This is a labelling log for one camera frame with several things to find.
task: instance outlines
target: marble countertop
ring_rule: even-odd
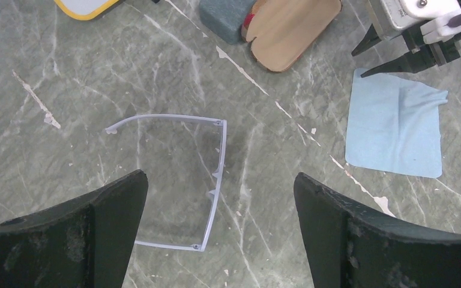
[[[197,5],[126,0],[80,22],[53,1],[0,0],[0,222],[140,168],[155,204],[146,204],[150,226],[141,231],[189,241],[207,204],[191,209],[198,201],[162,189],[211,185],[187,172],[204,177],[194,167],[214,158],[201,136],[212,132],[143,122],[117,137],[103,131],[138,113],[178,113],[229,123],[209,245],[204,253],[135,246],[123,287],[312,287],[292,194],[298,172],[403,220],[461,233],[461,59],[401,75],[450,92],[439,109],[439,179],[352,167],[344,156],[353,70],[405,53],[402,40],[353,58],[370,21],[360,0],[344,0],[292,69],[271,74],[247,45],[228,46],[203,27]],[[189,147],[207,158],[179,153]]]

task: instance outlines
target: yellow rim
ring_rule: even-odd
[[[93,12],[87,14],[87,15],[80,15],[80,14],[77,14],[77,13],[74,13],[72,12],[70,9],[68,9],[68,7],[66,7],[61,0],[54,0],[57,4],[57,6],[59,6],[59,8],[68,16],[70,16],[71,18],[73,19],[77,19],[77,20],[83,20],[83,21],[86,21],[86,20],[91,20],[93,19],[94,17],[98,16],[101,14],[101,12],[107,10],[110,6],[114,5],[116,2],[118,2],[119,0],[108,0],[107,2],[105,2],[102,6],[99,6],[96,10],[94,10]]]

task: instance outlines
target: folded cloth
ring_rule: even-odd
[[[438,106],[448,91],[387,74],[352,82],[345,159],[354,166],[404,175],[442,175]]]

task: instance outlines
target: lavender plastic frame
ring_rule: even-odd
[[[211,233],[211,228],[212,228],[214,217],[216,214],[216,207],[218,204],[218,197],[220,195],[221,179],[223,176],[223,163],[225,161],[225,147],[227,145],[227,121],[221,120],[221,119],[213,119],[213,118],[198,117],[198,116],[188,116],[188,115],[146,114],[146,115],[136,115],[136,116],[123,119],[117,122],[116,124],[105,128],[105,131],[107,132],[107,134],[116,134],[119,127],[123,126],[124,124],[130,121],[139,120],[139,119],[165,119],[165,120],[170,120],[170,121],[189,122],[189,123],[197,123],[197,124],[204,124],[204,125],[215,125],[215,126],[220,127],[220,133],[221,133],[220,134],[220,156],[218,158],[218,168],[215,172],[212,173],[212,176],[216,178],[216,185],[215,185],[215,189],[207,192],[206,194],[208,198],[211,200],[211,212],[209,213],[209,219],[206,224],[206,229],[204,231],[204,238],[202,240],[202,243],[192,244],[192,245],[174,245],[174,244],[153,243],[153,242],[144,242],[144,241],[135,240],[135,244],[143,245],[143,246],[203,252],[204,250],[206,250],[206,246],[208,245],[209,234]]]

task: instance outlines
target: gray marble table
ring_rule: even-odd
[[[0,0],[0,222],[141,168],[152,205],[139,233],[191,241],[208,208],[194,191],[211,185],[214,133],[145,122],[103,131],[137,113],[180,113],[229,121],[209,246],[135,246],[124,287],[311,287],[292,195],[301,171],[403,220],[461,233],[461,59],[402,75],[450,92],[440,107],[443,176],[361,169],[344,158],[352,72],[403,54],[401,40],[351,57],[370,22],[360,0],[344,0],[292,69],[271,74],[245,44],[228,46],[204,28],[196,8],[197,0],[126,0],[79,22],[53,1]]]

